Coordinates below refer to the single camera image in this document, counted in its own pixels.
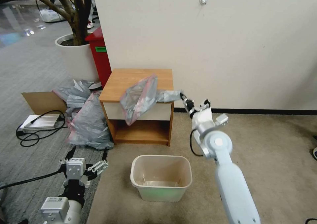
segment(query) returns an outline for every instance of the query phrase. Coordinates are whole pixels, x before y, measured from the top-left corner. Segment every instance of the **beige carpet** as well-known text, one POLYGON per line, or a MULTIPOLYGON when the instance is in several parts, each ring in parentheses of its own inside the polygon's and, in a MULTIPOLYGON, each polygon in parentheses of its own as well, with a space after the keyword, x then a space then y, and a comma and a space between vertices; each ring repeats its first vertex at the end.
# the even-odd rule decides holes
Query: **beige carpet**
MULTIPOLYGON (((223 129, 232 139, 232 160, 244 173, 261 223, 302 224, 317 218, 317 117, 229 114, 223 129)), ((215 163, 189 148, 191 121, 175 113, 171 147, 120 144, 109 152, 88 218, 89 224, 228 223, 214 178, 215 163), (143 201, 130 182, 131 163, 143 154, 181 155, 193 183, 178 203, 143 201)))

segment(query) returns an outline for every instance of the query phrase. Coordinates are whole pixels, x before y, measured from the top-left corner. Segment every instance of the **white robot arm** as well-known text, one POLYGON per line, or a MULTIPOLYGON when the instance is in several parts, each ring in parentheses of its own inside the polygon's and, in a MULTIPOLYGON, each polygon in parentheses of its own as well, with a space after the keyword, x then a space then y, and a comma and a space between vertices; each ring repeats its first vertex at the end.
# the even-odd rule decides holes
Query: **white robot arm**
POLYGON ((60 160, 61 169, 66 180, 63 183, 64 192, 58 197, 45 199, 41 213, 44 224, 78 224, 80 211, 84 205, 85 189, 90 180, 96 178, 108 167, 107 150, 101 161, 94 165, 86 164, 85 158, 72 158, 76 147, 68 152, 65 160, 60 160))
POLYGON ((215 178, 220 197, 230 224, 260 224, 258 210, 250 194, 240 168, 232 163, 232 141, 219 127, 228 123, 222 114, 213 121, 210 102, 205 100, 199 107, 181 94, 186 111, 192 118, 192 134, 206 159, 213 158, 217 168, 215 178))

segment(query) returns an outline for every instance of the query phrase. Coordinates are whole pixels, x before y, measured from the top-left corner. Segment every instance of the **white drawer front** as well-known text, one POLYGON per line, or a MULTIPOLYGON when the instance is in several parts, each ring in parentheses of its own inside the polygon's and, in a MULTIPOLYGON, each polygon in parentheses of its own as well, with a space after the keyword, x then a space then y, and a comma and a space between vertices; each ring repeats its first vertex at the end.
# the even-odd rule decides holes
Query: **white drawer front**
MULTIPOLYGON (((122 108, 119 103, 103 103, 108 119, 124 120, 122 108)), ((156 103, 139 120, 169 121, 171 119, 171 103, 156 103)))

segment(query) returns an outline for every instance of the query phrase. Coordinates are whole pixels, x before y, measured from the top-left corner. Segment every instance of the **red trash bin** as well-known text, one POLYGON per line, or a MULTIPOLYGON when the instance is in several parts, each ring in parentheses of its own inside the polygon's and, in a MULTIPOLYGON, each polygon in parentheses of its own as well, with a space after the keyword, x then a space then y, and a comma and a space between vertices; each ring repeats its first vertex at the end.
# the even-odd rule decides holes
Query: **red trash bin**
POLYGON ((85 38, 89 42, 93 59, 99 75, 102 88, 105 86, 111 74, 111 67, 108 59, 107 49, 101 27, 97 28, 93 33, 85 38))

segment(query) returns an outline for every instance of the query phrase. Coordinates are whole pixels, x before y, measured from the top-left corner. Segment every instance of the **beige waste bin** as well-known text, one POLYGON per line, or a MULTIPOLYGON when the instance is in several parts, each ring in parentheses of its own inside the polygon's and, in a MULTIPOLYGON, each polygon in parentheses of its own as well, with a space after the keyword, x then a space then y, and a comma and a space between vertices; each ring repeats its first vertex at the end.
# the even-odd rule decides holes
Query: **beige waste bin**
POLYGON ((185 157, 161 155, 135 158, 130 179, 143 200, 157 202, 178 202, 193 180, 185 157))

